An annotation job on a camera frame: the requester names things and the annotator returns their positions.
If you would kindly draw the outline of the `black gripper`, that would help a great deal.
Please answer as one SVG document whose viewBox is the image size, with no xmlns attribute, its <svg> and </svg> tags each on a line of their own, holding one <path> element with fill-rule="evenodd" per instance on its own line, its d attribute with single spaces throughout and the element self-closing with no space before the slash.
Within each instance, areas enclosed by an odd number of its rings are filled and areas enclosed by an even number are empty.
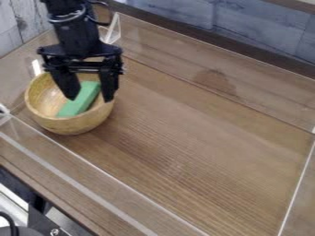
<svg viewBox="0 0 315 236">
<path fill-rule="evenodd" d="M 100 39 L 98 26 L 108 26 L 109 22 L 97 21 L 92 12 L 49 13 L 48 22 L 53 25 L 57 43 L 38 47 L 37 54 L 62 95 L 69 100 L 78 95 L 81 86 L 74 73 L 100 72 L 102 100 L 112 101 L 122 62 L 121 49 Z"/>
</svg>

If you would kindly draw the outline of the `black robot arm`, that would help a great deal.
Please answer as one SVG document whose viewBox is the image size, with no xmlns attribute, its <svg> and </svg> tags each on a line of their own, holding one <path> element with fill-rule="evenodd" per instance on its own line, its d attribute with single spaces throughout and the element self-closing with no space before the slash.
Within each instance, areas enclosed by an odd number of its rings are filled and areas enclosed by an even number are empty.
<svg viewBox="0 0 315 236">
<path fill-rule="evenodd" d="M 122 74 L 121 49 L 100 39 L 98 26 L 109 26 L 94 18 L 93 4 L 101 0 L 40 0 L 46 7 L 57 44 L 37 48 L 44 70 L 50 74 L 62 95 L 74 100 L 81 86 L 77 73 L 98 75 L 102 100 L 113 100 Z"/>
</svg>

